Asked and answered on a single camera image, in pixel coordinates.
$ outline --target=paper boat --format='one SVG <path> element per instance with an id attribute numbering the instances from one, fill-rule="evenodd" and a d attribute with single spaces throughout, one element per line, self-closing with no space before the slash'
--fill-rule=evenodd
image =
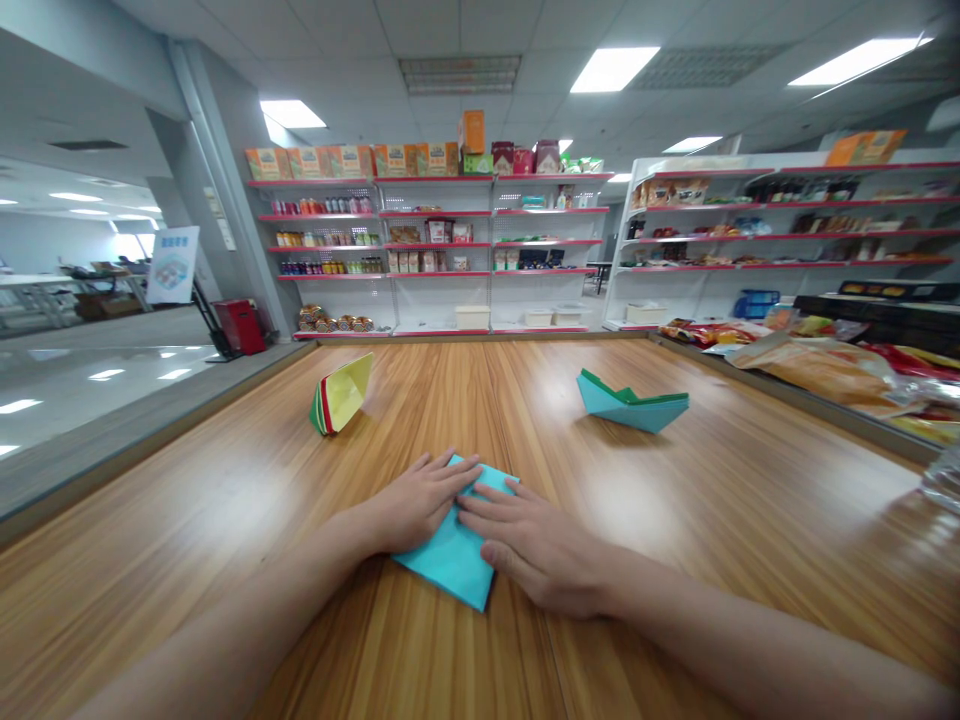
<path id="1" fill-rule="evenodd" d="M 690 407 L 687 393 L 639 398 L 630 388 L 612 390 L 586 370 L 577 377 L 577 385 L 588 413 L 649 433 L 660 432 Z"/>
<path id="2" fill-rule="evenodd" d="M 373 353 L 349 362 L 317 383 L 310 422 L 321 435 L 338 433 L 357 414 L 367 396 Z"/>

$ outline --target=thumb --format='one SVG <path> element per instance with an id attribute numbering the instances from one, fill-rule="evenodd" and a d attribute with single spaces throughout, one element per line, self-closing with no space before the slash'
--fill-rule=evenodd
<path id="1" fill-rule="evenodd" d="M 543 579 L 539 570 L 499 540 L 487 540 L 480 548 L 480 557 L 497 572 L 518 582 L 527 592 Z"/>

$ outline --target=white shelving unit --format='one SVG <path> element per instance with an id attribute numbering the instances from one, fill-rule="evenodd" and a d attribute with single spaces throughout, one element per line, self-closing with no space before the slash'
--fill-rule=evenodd
<path id="1" fill-rule="evenodd" d="M 351 275 L 279 275 L 284 283 L 296 283 L 304 304 L 315 303 L 331 317 L 365 316 L 377 326 L 366 337 L 419 337 L 451 334 L 513 334 L 583 332 L 585 325 L 527 327 L 528 309 L 552 308 L 579 300 L 590 249 L 602 242 L 601 230 L 608 208 L 598 207 L 600 188 L 612 173 L 597 175 L 521 175 L 508 177 L 467 176 L 454 178 L 375 178 L 361 180 L 252 182 L 265 202 L 355 195 L 369 197 L 375 212 L 369 215 L 330 214 L 320 216 L 262 215 L 260 220 L 277 230 L 304 232 L 328 230 L 376 232 L 377 246 L 332 246 L 317 248 L 268 248 L 278 259 L 303 258 L 341 260 L 376 255 L 383 260 L 383 273 Z M 574 209 L 522 210 L 525 195 L 555 198 L 560 185 L 573 185 Z M 439 206 L 438 211 L 417 211 L 422 206 Z M 431 244 L 426 236 L 429 218 L 450 218 L 473 225 L 471 244 Z M 391 243 L 390 229 L 416 227 L 420 244 Z M 555 241 L 516 242 L 528 235 L 555 235 Z M 556 270 L 493 271 L 497 249 L 536 253 L 546 259 L 563 253 L 563 267 Z M 389 272 L 387 251 L 443 251 L 448 272 Z M 467 259 L 467 271 L 455 271 L 454 258 Z M 458 305 L 489 305 L 488 330 L 458 331 Z M 337 336 L 338 333 L 296 333 L 295 337 Z"/>
<path id="2" fill-rule="evenodd" d="M 651 325 L 633 325 L 626 321 L 628 304 L 653 304 L 666 307 L 663 321 L 683 317 L 697 322 L 726 320 L 733 316 L 734 305 L 745 289 L 775 290 L 784 296 L 834 292 L 843 280 L 890 278 L 900 273 L 922 278 L 940 270 L 956 276 L 955 260 L 960 261 L 960 227 L 956 214 L 943 211 L 960 207 L 960 190 L 948 197 L 921 197 L 874 200 L 881 189 L 916 190 L 924 182 L 948 179 L 960 182 L 960 153 L 953 151 L 901 151 L 889 165 L 824 167 L 826 153 L 745 155 L 737 158 L 744 167 L 723 170 L 662 171 L 666 158 L 642 158 L 633 163 L 626 202 L 620 221 L 613 272 L 604 303 L 603 327 L 610 331 L 646 330 Z M 706 197 L 736 197 L 755 180 L 858 176 L 860 186 L 847 202 L 742 203 L 728 205 L 692 205 L 632 208 L 634 189 L 650 179 L 672 180 L 702 178 L 709 181 Z M 853 233 L 794 233 L 795 219 L 802 214 L 844 214 L 874 221 L 903 220 L 914 217 L 916 230 Z M 733 225 L 738 217 L 758 217 L 768 223 L 769 235 L 711 237 L 696 235 L 699 226 Z M 627 237 L 634 218 L 645 220 L 643 237 Z M 658 229 L 674 228 L 678 237 L 654 238 Z M 832 243 L 855 242 L 864 237 L 879 238 L 887 254 L 906 252 L 918 242 L 931 245 L 942 259 L 936 260 L 827 260 Z M 703 254 L 734 260 L 754 255 L 769 261 L 758 264 L 732 264 L 679 267 L 621 267 L 635 261 L 637 253 L 651 258 L 663 253 L 670 243 L 685 242 L 686 255 L 695 259 Z M 796 258 L 794 262 L 776 262 L 775 258 Z"/>

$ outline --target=ceiling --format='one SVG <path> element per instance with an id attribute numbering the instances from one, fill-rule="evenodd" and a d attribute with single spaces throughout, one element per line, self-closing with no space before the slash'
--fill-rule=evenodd
<path id="1" fill-rule="evenodd" d="M 115 0 L 146 25 L 199 38 L 264 99 L 301 99 L 329 126 L 314 144 L 455 138 L 483 109 L 487 142 L 572 138 L 575 156 L 625 172 L 690 135 L 743 132 L 741 152 L 773 150 L 952 90 L 952 79 L 787 83 L 874 37 L 943 34 L 948 0 Z M 937 41 L 927 47 L 933 47 Z M 571 95 L 598 47 L 783 45 L 730 87 Z M 519 53 L 509 95 L 407 95 L 398 58 Z"/>
<path id="2" fill-rule="evenodd" d="M 0 31 L 0 205 L 3 212 L 34 212 L 74 219 L 70 208 L 102 209 L 110 216 L 142 213 L 129 207 L 154 206 L 144 178 L 169 177 L 143 103 L 115 85 L 33 45 Z M 108 139 L 122 150 L 71 152 L 51 142 Z M 86 182 L 106 179 L 126 188 Z M 116 207 L 49 197 L 72 192 L 104 198 Z"/>

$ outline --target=forearm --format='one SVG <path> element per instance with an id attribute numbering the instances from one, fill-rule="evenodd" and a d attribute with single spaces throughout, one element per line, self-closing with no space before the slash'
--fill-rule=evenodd
<path id="1" fill-rule="evenodd" d="M 617 549 L 606 609 L 760 717 L 948 717 L 956 697 L 859 643 Z"/>
<path id="2" fill-rule="evenodd" d="M 76 718 L 239 717 L 347 575 L 376 551 L 356 509 L 181 628 Z"/>

